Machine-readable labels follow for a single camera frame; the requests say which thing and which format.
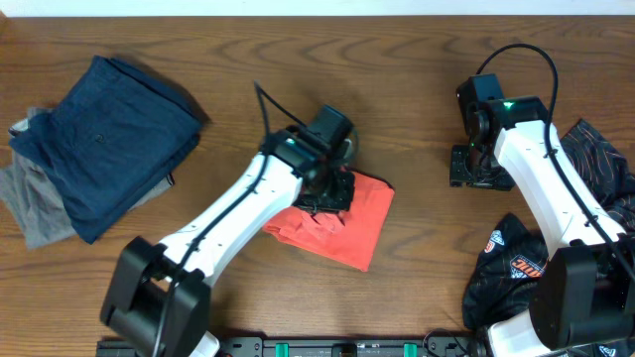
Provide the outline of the red t-shirt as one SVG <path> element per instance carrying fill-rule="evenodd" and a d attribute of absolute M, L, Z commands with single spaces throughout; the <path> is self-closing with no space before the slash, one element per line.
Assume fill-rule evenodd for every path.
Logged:
<path fill-rule="evenodd" d="M 388 216 L 394 187 L 381 178 L 354 174 L 354 195 L 347 211 L 309 213 L 289 207 L 264 226 L 279 242 L 366 272 Z"/>

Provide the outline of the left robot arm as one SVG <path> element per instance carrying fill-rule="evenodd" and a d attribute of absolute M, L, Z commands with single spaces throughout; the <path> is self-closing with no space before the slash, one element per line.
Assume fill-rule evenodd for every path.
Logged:
<path fill-rule="evenodd" d="M 314 120 L 268 134 L 242 176 L 181 230 L 153 244 L 138 236 L 122 250 L 101 322 L 134 356 L 213 356 L 211 291 L 239 251 L 278 213 L 349 209 L 354 176 L 352 122 L 325 105 Z"/>

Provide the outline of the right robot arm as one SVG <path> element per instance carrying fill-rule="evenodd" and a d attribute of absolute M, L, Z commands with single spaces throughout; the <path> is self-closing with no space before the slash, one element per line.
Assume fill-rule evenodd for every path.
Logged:
<path fill-rule="evenodd" d="M 455 145 L 449 183 L 518 187 L 549 263 L 524 311 L 479 332 L 472 356 L 549 356 L 634 335 L 634 241 L 592 196 L 536 96 L 507 98 L 493 74 L 456 90 L 469 140 Z"/>

